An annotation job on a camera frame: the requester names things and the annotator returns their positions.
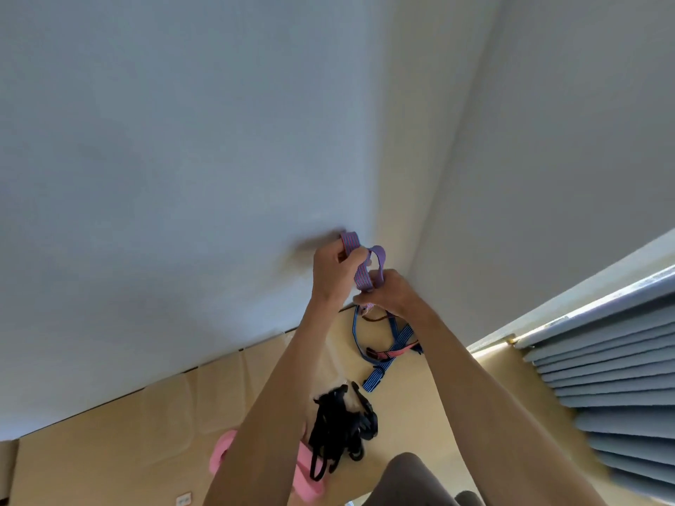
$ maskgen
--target pink harness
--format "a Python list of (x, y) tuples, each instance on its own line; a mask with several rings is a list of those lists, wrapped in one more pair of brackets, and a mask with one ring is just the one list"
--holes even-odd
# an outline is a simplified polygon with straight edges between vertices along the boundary
[[(218, 442), (216, 442), (211, 459), (208, 461), (208, 470), (214, 476), (236, 434), (237, 430), (230, 430), (225, 432), (224, 435), (218, 439)], [(293, 476), (293, 489), (304, 502), (316, 501), (325, 491), (323, 480), (317, 482), (312, 481), (309, 478), (309, 469), (311, 466), (312, 451), (310, 451), (305, 444), (300, 442), (298, 448), (298, 463), (296, 463), (295, 475)]]

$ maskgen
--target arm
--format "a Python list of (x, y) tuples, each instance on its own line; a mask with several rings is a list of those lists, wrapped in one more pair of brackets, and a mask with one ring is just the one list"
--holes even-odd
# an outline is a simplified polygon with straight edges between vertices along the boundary
[(287, 503), (319, 355), (368, 255), (363, 247), (344, 260), (343, 253), (342, 240), (316, 251), (302, 322), (225, 454), (204, 506)]
[(494, 506), (605, 506), (551, 436), (498, 384), (396, 271), (354, 298), (405, 318), (422, 344), (452, 433)]

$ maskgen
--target forearm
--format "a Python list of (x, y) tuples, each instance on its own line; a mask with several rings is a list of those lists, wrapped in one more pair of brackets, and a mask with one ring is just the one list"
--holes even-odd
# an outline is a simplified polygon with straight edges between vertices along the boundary
[(460, 453), (493, 506), (604, 506), (536, 420), (420, 303), (407, 316), (425, 349)]
[(309, 303), (227, 451), (205, 506), (286, 504), (316, 365), (337, 312), (326, 302)]

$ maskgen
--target hand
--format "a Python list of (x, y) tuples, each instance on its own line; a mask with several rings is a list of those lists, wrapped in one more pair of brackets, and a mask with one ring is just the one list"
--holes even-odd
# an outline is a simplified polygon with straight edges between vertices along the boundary
[(321, 247), (314, 253), (312, 300), (327, 302), (339, 310), (354, 286), (354, 275), (366, 261), (368, 249), (359, 247), (347, 257), (342, 239)]
[(406, 318), (411, 309), (425, 305), (424, 300), (396, 270), (384, 270), (384, 284), (368, 293), (356, 295), (354, 303), (359, 306), (375, 304), (401, 318)]

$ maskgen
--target pants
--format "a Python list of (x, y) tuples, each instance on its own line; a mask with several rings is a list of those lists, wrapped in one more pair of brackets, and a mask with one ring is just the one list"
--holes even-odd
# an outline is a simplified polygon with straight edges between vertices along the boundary
[(483, 506), (473, 492), (454, 499), (417, 455), (402, 453), (389, 462), (363, 506)]

